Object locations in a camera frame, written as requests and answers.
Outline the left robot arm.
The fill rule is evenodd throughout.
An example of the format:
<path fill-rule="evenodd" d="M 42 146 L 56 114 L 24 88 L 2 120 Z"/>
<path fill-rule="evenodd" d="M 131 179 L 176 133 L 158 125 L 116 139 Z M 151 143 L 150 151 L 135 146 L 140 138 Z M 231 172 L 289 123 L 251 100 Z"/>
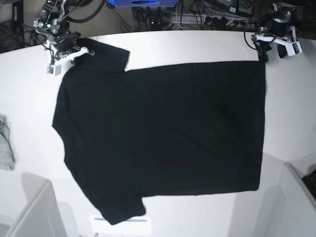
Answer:
<path fill-rule="evenodd" d="M 299 4 L 291 0 L 273 0 L 270 6 L 271 12 L 258 20 L 258 30 L 251 36 L 259 62 L 262 64 L 269 60 L 268 51 L 272 49 L 272 43 L 277 44 L 280 58 L 303 52 L 295 26 L 290 25 L 292 11 Z"/>

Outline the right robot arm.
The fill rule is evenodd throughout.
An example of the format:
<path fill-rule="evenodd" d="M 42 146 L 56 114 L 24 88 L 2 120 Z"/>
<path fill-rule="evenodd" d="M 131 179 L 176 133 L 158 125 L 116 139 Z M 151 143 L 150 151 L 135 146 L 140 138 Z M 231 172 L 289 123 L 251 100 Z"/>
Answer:
<path fill-rule="evenodd" d="M 81 47 L 76 44 L 81 34 L 71 32 L 70 23 L 81 24 L 93 19 L 101 11 L 106 1 L 101 1 L 97 9 L 86 18 L 75 19 L 70 17 L 70 14 L 75 9 L 90 3 L 92 3 L 90 0 L 47 0 L 42 6 L 41 13 L 33 21 L 32 28 L 46 38 L 44 46 L 49 51 L 49 65 L 57 65 L 64 58 L 70 61 L 70 55 L 81 51 Z"/>

